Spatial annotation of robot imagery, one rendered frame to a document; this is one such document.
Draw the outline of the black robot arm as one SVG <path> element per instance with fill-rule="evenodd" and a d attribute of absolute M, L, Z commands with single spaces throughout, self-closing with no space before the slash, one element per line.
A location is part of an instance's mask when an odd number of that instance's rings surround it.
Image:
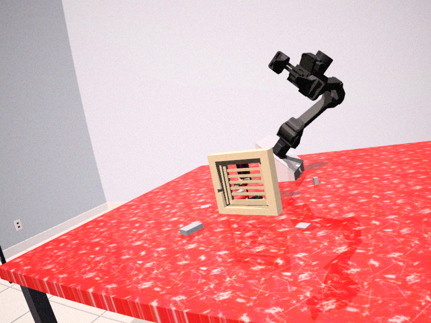
<path fill-rule="evenodd" d="M 273 153 L 280 159 L 286 158 L 285 155 L 290 148 L 296 148 L 300 144 L 303 130 L 326 109 L 334 108 L 343 102 L 345 90 L 343 83 L 336 77 L 326 77 L 325 71 L 328 69 L 333 59 L 320 50 L 316 55 L 303 53 L 299 65 L 308 71 L 309 75 L 314 75 L 326 84 L 326 88 L 321 93 L 322 98 L 312 105 L 299 118 L 291 117 L 283 123 L 277 136 L 280 139 L 274 145 Z"/>

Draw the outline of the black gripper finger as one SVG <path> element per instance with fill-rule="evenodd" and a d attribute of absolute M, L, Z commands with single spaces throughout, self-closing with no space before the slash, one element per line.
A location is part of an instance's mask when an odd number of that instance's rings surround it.
<path fill-rule="evenodd" d="M 295 82 L 300 90 L 305 96 L 309 96 L 312 90 L 316 87 L 319 82 L 319 79 L 314 75 L 309 77 L 296 76 Z"/>
<path fill-rule="evenodd" d="M 273 61 L 271 69 L 278 74 L 279 70 L 283 67 L 284 63 L 288 60 L 288 57 L 281 53 L 276 60 Z"/>

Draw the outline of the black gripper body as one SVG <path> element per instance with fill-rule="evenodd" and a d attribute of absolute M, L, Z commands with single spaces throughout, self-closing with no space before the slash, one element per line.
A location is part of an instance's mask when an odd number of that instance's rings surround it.
<path fill-rule="evenodd" d="M 273 66 L 273 61 L 276 60 L 281 53 L 282 52 L 277 51 L 276 55 L 273 57 L 273 59 L 271 60 L 270 64 L 268 65 L 268 67 L 270 69 Z M 284 69 L 286 69 L 289 72 L 289 77 L 287 78 L 287 80 L 289 82 L 291 82 L 292 84 L 294 84 L 298 88 L 298 86 L 297 86 L 297 84 L 295 82 L 295 77 L 296 76 L 308 77 L 309 73 L 308 73 L 307 70 L 305 70 L 303 67 L 301 67 L 298 64 L 296 65 L 296 67 L 294 67 L 291 63 L 289 63 L 289 60 L 290 60 L 290 58 L 288 57 L 288 60 L 284 63 L 283 67 L 279 70 L 278 74 L 280 74 Z M 315 101 L 321 95 L 321 93 L 323 92 L 323 90 L 325 88 L 326 88 L 326 84 L 319 79 L 318 84 L 312 90 L 312 92 L 310 93 L 310 95 L 307 96 L 307 98 L 309 98 L 312 101 Z"/>

